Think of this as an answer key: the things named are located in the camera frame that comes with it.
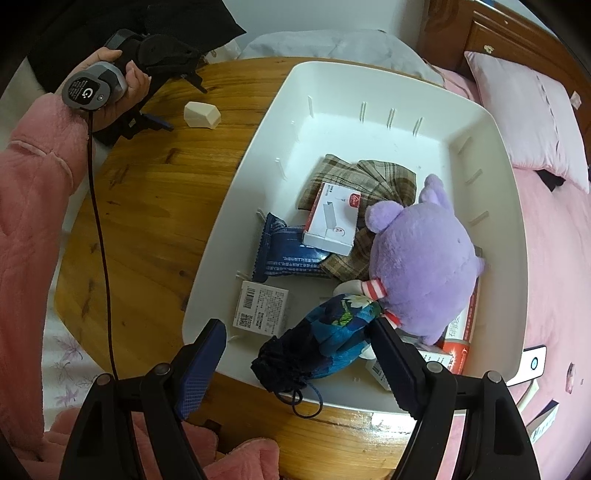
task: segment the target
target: pink fuzzy sleeve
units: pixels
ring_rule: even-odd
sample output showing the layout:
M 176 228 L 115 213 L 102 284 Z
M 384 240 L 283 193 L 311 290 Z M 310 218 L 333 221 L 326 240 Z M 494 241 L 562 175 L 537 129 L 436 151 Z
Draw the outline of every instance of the pink fuzzy sleeve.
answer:
M 41 347 L 68 197 L 86 172 L 87 126 L 39 98 L 0 153 L 0 428 L 13 447 L 43 436 Z

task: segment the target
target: blue gripper pad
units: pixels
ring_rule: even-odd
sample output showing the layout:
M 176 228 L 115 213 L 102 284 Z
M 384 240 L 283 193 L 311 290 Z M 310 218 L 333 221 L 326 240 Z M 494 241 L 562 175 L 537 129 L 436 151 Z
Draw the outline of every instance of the blue gripper pad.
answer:
M 226 348 L 226 326 L 219 320 L 210 320 L 193 345 L 198 344 L 200 348 L 190 360 L 177 391 L 175 408 L 182 420 L 186 420 L 201 405 Z

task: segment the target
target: wooden table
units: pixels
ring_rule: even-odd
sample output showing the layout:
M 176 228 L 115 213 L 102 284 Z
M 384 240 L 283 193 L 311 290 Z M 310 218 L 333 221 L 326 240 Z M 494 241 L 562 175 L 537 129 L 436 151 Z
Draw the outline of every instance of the wooden table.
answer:
M 170 361 L 183 344 L 191 286 L 217 213 L 240 160 L 292 67 L 305 59 L 255 59 L 200 71 L 207 95 L 168 82 L 144 111 L 174 124 L 121 139 L 96 176 L 113 299 L 115 359 L 122 378 Z M 216 105 L 215 130 L 183 120 L 190 100 Z M 82 205 L 61 264 L 55 307 L 104 369 L 108 361 L 105 288 L 90 200 Z M 301 406 L 312 412 L 316 406 Z M 216 374 L 196 424 L 222 425 L 219 450 L 253 437 L 281 447 L 281 473 L 299 480 L 380 479 L 409 438 L 404 416 L 325 407 L 313 420 L 293 415 L 272 394 Z

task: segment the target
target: pink pillow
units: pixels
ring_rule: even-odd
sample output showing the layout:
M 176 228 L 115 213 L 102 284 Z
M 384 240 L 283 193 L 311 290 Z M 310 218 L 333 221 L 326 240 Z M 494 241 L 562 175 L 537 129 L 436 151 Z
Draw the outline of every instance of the pink pillow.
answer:
M 468 80 L 459 73 L 452 72 L 451 70 L 442 69 L 435 65 L 433 65 L 433 68 L 443 77 L 443 86 L 446 90 L 457 93 L 458 95 L 481 105 L 480 93 L 478 93 L 478 85 L 476 85 L 476 83 Z
M 548 170 L 589 193 L 583 138 L 564 86 L 518 63 L 465 56 L 513 166 Z

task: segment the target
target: product box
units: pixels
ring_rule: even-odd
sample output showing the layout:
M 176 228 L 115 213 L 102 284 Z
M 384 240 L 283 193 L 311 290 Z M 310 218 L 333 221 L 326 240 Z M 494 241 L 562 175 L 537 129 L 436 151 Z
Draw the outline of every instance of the product box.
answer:
M 482 257 L 482 250 L 478 247 L 476 247 L 476 255 Z M 453 363 L 449 370 L 456 375 L 460 375 L 464 370 L 470 352 L 470 343 L 472 343 L 473 327 L 478 308 L 479 289 L 480 282 L 477 278 L 470 302 L 468 302 L 461 314 L 447 326 L 443 336 L 437 342 L 439 348 L 453 356 Z
M 303 244 L 349 255 L 353 248 L 361 192 L 324 182 L 304 228 Z
M 424 358 L 426 362 L 439 362 L 445 368 L 450 369 L 453 357 L 449 353 L 445 353 L 443 350 L 436 346 L 427 346 L 423 345 L 418 341 L 418 339 L 413 337 L 408 337 L 401 335 L 400 338 L 404 343 L 411 343 L 414 345 L 418 353 Z M 365 368 L 371 373 L 372 377 L 374 377 L 382 387 L 386 390 L 391 391 L 390 386 L 388 385 L 388 380 L 386 380 L 386 376 L 377 360 L 368 360 L 365 364 Z
M 242 282 L 234 327 L 267 336 L 285 331 L 288 290 L 251 281 Z
M 542 410 L 539 415 L 528 424 L 527 435 L 530 436 L 530 442 L 533 445 L 540 437 L 548 431 L 554 423 L 558 407 L 560 404 L 556 400 L 551 400 Z

